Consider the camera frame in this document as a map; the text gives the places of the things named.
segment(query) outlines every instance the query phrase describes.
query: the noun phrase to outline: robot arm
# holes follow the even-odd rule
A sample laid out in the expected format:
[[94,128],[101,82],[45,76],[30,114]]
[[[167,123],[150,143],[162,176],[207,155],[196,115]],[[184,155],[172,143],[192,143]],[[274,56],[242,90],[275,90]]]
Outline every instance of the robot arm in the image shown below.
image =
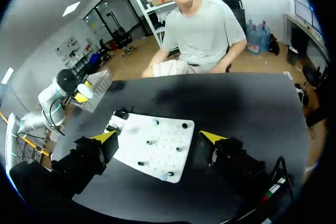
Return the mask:
[[12,150],[18,134],[28,133],[44,126],[59,126],[65,119],[61,101],[76,87],[87,98],[93,97],[90,88],[84,84],[78,86],[77,84],[78,79],[71,70],[64,69],[53,79],[51,85],[39,94],[38,101],[42,109],[31,111],[22,119],[13,113],[10,114],[6,131],[6,169],[14,166]]

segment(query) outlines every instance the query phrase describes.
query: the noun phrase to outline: gray t-shirt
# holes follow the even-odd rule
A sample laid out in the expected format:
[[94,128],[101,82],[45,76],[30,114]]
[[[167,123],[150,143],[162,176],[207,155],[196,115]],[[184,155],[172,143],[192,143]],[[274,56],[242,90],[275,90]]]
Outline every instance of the gray t-shirt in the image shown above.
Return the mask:
[[214,67],[226,54],[227,47],[245,39],[231,9],[221,0],[202,0],[192,16],[179,8],[168,14],[162,48],[178,47],[180,59],[205,69]]

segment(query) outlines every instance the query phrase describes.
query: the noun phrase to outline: desk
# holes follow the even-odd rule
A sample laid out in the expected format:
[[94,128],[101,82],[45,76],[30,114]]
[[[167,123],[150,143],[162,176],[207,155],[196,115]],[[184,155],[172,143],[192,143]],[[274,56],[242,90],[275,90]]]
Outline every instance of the desk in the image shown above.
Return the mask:
[[187,74],[115,81],[94,113],[75,109],[53,159],[67,155],[79,137],[101,134],[111,114],[121,108],[195,122],[181,181],[162,182],[112,159],[102,176],[95,176],[82,194],[74,196],[79,204],[132,220],[204,224],[232,218],[242,199],[209,168],[209,143],[198,134],[200,129],[237,137],[249,155],[266,162],[268,172],[284,156],[295,178],[294,192],[301,187],[307,127],[294,85],[283,74]]
[[301,28],[313,41],[314,45],[316,45],[317,52],[309,53],[307,51],[307,55],[314,64],[315,68],[321,67],[321,71],[324,70],[325,65],[328,65],[329,55],[328,50],[324,45],[323,40],[319,37],[318,33],[315,31],[315,29],[309,25],[305,24],[303,21],[299,20],[298,18],[295,18],[291,15],[284,14],[285,18],[285,36],[284,36],[284,43],[286,45],[289,45],[291,42],[291,28],[292,24],[295,24],[299,28]]

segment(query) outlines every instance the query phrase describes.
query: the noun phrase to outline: water bottle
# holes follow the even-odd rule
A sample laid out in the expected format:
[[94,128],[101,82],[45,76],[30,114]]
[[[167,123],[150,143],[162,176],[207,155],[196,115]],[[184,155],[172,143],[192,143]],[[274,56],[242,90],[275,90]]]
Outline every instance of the water bottle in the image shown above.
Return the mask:
[[253,30],[252,19],[248,21],[246,24],[246,34],[249,34]]
[[266,22],[263,21],[262,24],[258,26],[260,31],[260,52],[268,52],[269,50],[269,40],[270,40],[270,29],[266,26]]
[[247,49],[258,55],[260,52],[261,31],[257,30],[257,26],[253,25],[252,31],[247,35]]

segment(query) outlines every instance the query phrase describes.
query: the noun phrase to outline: ceiling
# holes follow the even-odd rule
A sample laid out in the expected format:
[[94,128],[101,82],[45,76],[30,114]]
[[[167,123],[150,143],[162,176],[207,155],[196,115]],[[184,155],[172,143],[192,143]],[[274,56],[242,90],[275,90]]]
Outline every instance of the ceiling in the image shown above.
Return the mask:
[[[62,17],[65,9],[78,1],[81,3],[77,9]],[[12,0],[1,23],[0,66],[5,69],[21,66],[47,37],[78,17],[92,1]]]

